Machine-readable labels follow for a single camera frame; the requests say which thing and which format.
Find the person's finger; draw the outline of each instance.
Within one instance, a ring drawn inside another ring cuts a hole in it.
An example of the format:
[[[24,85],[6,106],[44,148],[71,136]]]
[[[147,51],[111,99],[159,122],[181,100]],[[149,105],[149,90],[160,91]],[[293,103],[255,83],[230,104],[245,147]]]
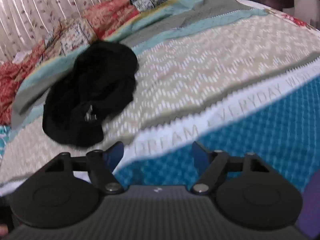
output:
[[[0,225],[0,236],[6,236],[8,234],[8,227],[6,225]]]

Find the striped curtain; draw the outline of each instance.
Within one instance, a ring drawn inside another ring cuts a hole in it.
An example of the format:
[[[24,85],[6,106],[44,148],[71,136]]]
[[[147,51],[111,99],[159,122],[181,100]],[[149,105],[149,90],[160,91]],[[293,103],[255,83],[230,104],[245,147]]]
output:
[[[31,49],[59,20],[104,0],[0,0],[0,60]]]

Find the curtain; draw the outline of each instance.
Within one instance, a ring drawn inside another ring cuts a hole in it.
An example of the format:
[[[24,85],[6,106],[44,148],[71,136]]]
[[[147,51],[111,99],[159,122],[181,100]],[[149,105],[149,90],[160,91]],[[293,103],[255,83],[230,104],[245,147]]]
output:
[[[104,0],[0,0],[0,60],[31,49],[60,20]]]

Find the blue checkered fabric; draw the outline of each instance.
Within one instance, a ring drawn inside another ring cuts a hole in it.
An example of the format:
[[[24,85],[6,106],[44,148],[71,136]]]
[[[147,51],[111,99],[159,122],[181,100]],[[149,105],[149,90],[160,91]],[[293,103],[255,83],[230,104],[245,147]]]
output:
[[[303,191],[320,160],[320,78],[258,112],[201,136],[205,147],[232,156],[255,152],[297,189]],[[178,185],[191,187],[199,174],[191,144],[156,159],[136,161],[116,178],[124,186]]]

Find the purple object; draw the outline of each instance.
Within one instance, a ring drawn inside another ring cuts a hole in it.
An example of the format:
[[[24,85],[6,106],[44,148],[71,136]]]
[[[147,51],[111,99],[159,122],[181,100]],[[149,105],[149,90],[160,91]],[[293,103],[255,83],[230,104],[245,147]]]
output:
[[[302,194],[303,207],[298,228],[311,239],[320,234],[320,170],[312,177]]]

